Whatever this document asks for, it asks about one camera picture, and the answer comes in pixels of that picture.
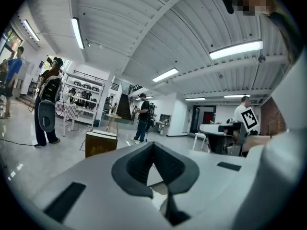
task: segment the security camera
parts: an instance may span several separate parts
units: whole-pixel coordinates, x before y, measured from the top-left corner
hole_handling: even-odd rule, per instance
[[[259,63],[263,63],[263,62],[265,62],[265,61],[266,61],[265,56],[260,55],[260,56],[258,57],[258,62],[259,62]]]

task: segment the checkered board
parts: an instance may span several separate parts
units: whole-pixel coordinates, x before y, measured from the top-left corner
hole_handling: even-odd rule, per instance
[[[63,110],[63,103],[56,102],[56,111],[61,113]],[[72,119],[73,115],[78,115],[78,108],[76,105],[64,103],[64,113],[66,113],[66,120]]]

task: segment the cardboard box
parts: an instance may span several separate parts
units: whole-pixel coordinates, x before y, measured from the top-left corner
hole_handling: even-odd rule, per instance
[[[85,136],[85,158],[116,150],[118,137],[114,133],[92,130]]]

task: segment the shelf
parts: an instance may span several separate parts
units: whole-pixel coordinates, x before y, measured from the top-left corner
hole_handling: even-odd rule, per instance
[[[78,110],[84,111],[84,112],[86,112],[86,113],[95,114],[95,111],[91,111],[90,109],[86,109],[86,108],[81,107],[81,106],[77,106],[77,107],[78,107]]]
[[[87,88],[82,87],[82,86],[74,85],[74,84],[72,84],[72,83],[66,83],[66,82],[64,82],[64,84],[69,85],[69,86],[72,86],[72,87],[74,87],[74,88],[76,88],[76,89],[86,90],[86,91],[88,91],[88,92],[92,92],[92,93],[95,93],[95,94],[100,94],[100,92],[97,92],[97,91],[94,91],[94,90],[90,90],[90,89],[87,89]]]
[[[94,84],[94,85],[98,85],[98,86],[103,86],[103,84],[106,82],[102,82],[102,81],[94,81],[92,79],[89,79],[89,78],[86,78],[86,77],[82,77],[82,76],[79,76],[79,75],[76,75],[76,74],[72,74],[72,73],[67,73],[65,72],[65,74],[67,74],[69,77],[71,78],[74,78],[74,79],[78,79],[78,80],[82,80],[84,82],[89,82],[91,84]]]
[[[76,117],[75,121],[92,125],[93,124],[93,117],[85,117],[85,116],[79,115],[79,117]]]
[[[69,98],[70,98],[70,94],[67,94],[67,93],[63,93],[62,91],[61,91],[61,93],[63,94],[63,95],[68,95],[69,96]],[[77,96],[71,96],[73,99],[79,99],[79,100],[82,100],[82,101],[86,101],[86,102],[90,102],[90,103],[95,103],[95,104],[97,104],[97,102],[93,102],[93,101],[90,101],[90,100],[86,100],[86,99],[83,99],[83,98],[81,98],[81,97],[77,97]]]

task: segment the ceiling light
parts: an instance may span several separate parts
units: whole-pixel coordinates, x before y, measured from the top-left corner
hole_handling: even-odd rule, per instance
[[[154,82],[158,82],[158,81],[160,81],[160,80],[162,80],[162,79],[165,79],[165,78],[167,78],[167,77],[169,77],[169,76],[172,76],[172,75],[176,74],[177,72],[178,72],[177,69],[176,69],[176,68],[173,68],[173,69],[167,71],[166,73],[163,73],[162,75],[160,75],[160,76],[154,78],[153,81],[154,81]]]
[[[24,20],[24,24],[25,26],[28,28],[29,32],[32,34],[32,36],[35,38],[36,41],[39,42],[39,38],[37,37],[37,35],[35,34],[35,32],[33,31],[32,27],[29,25],[27,20]]]
[[[78,18],[72,18],[71,23],[72,23],[72,27],[73,27],[73,32],[75,32],[75,37],[77,39],[79,48],[84,49],[84,44],[83,44],[83,40],[82,40],[82,37],[81,37],[79,19]]]
[[[250,94],[225,95],[224,98],[242,98],[243,96],[250,97]]]
[[[186,101],[204,101],[205,98],[189,98],[189,99],[186,99]]]
[[[260,50],[260,49],[263,49],[263,42],[261,40],[223,48],[223,49],[211,52],[210,57],[211,59],[218,59],[218,58],[222,58],[222,57],[226,57],[230,55],[235,55],[239,53],[244,53],[244,52],[253,51],[253,50]]]

